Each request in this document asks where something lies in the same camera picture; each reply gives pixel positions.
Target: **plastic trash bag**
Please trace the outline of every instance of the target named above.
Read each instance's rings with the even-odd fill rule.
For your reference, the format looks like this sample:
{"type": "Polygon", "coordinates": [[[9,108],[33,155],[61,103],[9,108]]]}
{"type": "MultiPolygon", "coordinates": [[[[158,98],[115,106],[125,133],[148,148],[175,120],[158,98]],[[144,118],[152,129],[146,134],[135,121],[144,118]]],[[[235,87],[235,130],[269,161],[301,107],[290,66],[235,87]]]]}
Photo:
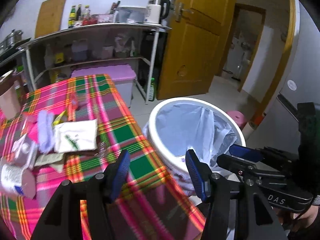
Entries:
{"type": "MultiPolygon", "coordinates": [[[[220,168],[216,161],[221,154],[229,155],[229,147],[237,140],[231,126],[211,109],[192,104],[176,104],[164,107],[157,115],[156,129],[165,147],[182,162],[185,154],[193,149],[201,162],[212,171],[229,176],[230,171],[220,168]]],[[[143,128],[148,137],[148,124],[143,128]]],[[[188,174],[169,167],[172,175],[187,195],[194,195],[194,187],[188,174]]]]}
{"type": "Polygon", "coordinates": [[[120,33],[115,37],[115,52],[127,52],[130,50],[130,35],[128,33],[120,33]]]}

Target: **metal shelf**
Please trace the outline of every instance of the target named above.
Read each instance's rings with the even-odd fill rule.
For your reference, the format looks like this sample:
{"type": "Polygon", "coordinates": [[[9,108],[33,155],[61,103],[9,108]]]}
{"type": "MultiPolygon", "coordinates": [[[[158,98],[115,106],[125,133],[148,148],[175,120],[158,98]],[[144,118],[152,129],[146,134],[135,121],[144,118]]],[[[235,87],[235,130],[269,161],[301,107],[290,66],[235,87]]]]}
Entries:
{"type": "Polygon", "coordinates": [[[70,29],[64,29],[60,30],[54,33],[50,33],[44,36],[41,36],[39,38],[36,38],[34,40],[28,41],[24,44],[22,44],[20,47],[21,48],[26,48],[26,47],[31,47],[32,45],[42,42],[48,39],[55,38],[57,36],[62,36],[66,35],[69,33],[76,33],[80,31],[88,31],[88,30],[94,30],[94,29],[99,29],[99,28],[105,28],[105,27],[110,27],[110,28],[135,28],[135,29],[164,29],[164,30],[170,30],[170,27],[167,26],[162,26],[162,25],[153,25],[153,24],[143,24],[143,23],[100,23],[100,24],[93,24],[93,25],[85,25],[85,26],[80,26],[80,27],[74,27],[70,29]]]}
{"type": "Polygon", "coordinates": [[[137,88],[139,89],[141,95],[143,96],[143,98],[146,100],[146,93],[145,91],[143,90],[143,87],[140,85],[139,81],[136,80],[136,85],[137,85],[137,88]]]}
{"type": "Polygon", "coordinates": [[[2,67],[3,65],[7,64],[9,61],[13,60],[17,55],[19,55],[23,51],[24,51],[24,49],[19,50],[15,54],[12,54],[10,57],[7,57],[5,60],[1,61],[0,62],[0,67],[2,67]]]}
{"type": "MultiPolygon", "coordinates": [[[[128,59],[142,59],[144,62],[146,62],[147,64],[149,64],[150,66],[150,61],[147,60],[144,57],[138,56],[138,57],[126,57],[126,58],[108,58],[108,59],[98,59],[98,60],[88,60],[88,61],[81,61],[81,62],[73,62],[73,63],[69,63],[69,64],[65,64],[59,67],[53,67],[50,70],[55,70],[55,69],[60,69],[60,68],[65,68],[65,67],[72,67],[72,66],[76,66],[76,65],[83,65],[83,64],[90,64],[90,63],[98,63],[98,62],[106,62],[106,61],[117,61],[117,60],[128,60],[128,59]]],[[[47,69],[45,69],[44,71],[42,71],[39,75],[37,75],[35,77],[35,82],[46,72],[48,71],[47,69]]]]}
{"type": "Polygon", "coordinates": [[[17,85],[17,86],[15,86],[14,88],[15,88],[15,89],[18,89],[18,88],[20,88],[20,85],[17,85]]]}

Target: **doorway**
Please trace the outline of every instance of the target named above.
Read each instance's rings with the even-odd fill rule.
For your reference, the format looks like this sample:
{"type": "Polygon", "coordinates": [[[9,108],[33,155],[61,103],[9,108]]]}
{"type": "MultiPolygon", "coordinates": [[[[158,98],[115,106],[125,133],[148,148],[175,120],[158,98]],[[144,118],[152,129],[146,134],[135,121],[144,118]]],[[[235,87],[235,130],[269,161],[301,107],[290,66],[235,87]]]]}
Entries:
{"type": "Polygon", "coordinates": [[[235,4],[218,75],[240,92],[257,53],[266,18],[263,8],[235,4]]]}

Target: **table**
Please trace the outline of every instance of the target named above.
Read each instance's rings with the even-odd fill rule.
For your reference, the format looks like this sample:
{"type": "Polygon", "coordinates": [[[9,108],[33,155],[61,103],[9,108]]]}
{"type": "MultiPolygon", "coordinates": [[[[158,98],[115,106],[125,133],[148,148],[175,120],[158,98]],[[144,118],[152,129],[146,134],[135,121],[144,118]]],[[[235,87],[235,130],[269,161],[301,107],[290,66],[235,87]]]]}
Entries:
{"type": "MultiPolygon", "coordinates": [[[[108,145],[106,158],[70,155],[61,174],[51,167],[34,169],[36,198],[19,197],[17,202],[0,194],[0,214],[18,239],[30,239],[44,207],[58,185],[65,179],[88,180],[116,160],[121,149],[130,153],[127,183],[120,197],[108,206],[116,239],[199,239],[205,218],[188,200],[166,170],[149,141],[142,135],[129,109],[122,101],[110,77],[91,75],[71,78],[35,90],[27,95],[22,111],[37,114],[41,109],[65,106],[69,121],[98,120],[101,140],[108,145]],[[71,92],[79,108],[72,110],[71,92]]],[[[0,152],[10,160],[12,144],[21,135],[22,114],[5,120],[0,130],[0,152]]],[[[91,239],[86,201],[81,201],[83,238],[91,239]]]]}

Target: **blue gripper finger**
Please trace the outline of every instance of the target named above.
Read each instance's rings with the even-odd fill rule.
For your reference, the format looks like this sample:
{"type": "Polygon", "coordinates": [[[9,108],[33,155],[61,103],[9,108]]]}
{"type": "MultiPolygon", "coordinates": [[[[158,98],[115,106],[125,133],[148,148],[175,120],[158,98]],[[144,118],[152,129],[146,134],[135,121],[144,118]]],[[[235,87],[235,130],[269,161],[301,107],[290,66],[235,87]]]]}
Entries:
{"type": "Polygon", "coordinates": [[[254,162],[254,163],[257,163],[263,160],[263,155],[260,153],[259,150],[250,149],[237,144],[233,144],[229,147],[229,153],[232,156],[242,158],[244,160],[254,162]]]}
{"type": "Polygon", "coordinates": [[[127,150],[122,150],[117,161],[115,162],[117,171],[112,181],[110,199],[114,201],[120,194],[121,187],[129,171],[130,154],[127,150]]]}
{"type": "Polygon", "coordinates": [[[199,161],[194,150],[187,150],[186,165],[197,196],[202,202],[207,202],[211,196],[209,176],[212,171],[210,167],[206,163],[199,161]]]}

